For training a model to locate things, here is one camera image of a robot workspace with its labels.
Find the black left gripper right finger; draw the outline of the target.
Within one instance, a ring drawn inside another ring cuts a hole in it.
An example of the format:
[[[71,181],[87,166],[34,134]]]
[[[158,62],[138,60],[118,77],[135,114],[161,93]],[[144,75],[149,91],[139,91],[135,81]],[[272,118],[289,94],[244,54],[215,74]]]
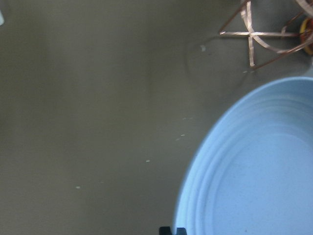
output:
[[[176,235],[187,235],[187,231],[185,228],[177,228]]]

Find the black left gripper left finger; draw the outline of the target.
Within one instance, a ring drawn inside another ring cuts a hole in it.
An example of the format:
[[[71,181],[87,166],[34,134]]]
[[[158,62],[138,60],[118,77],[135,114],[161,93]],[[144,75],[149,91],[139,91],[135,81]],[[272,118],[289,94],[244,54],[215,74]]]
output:
[[[159,235],[171,235],[171,227],[169,226],[160,227]]]

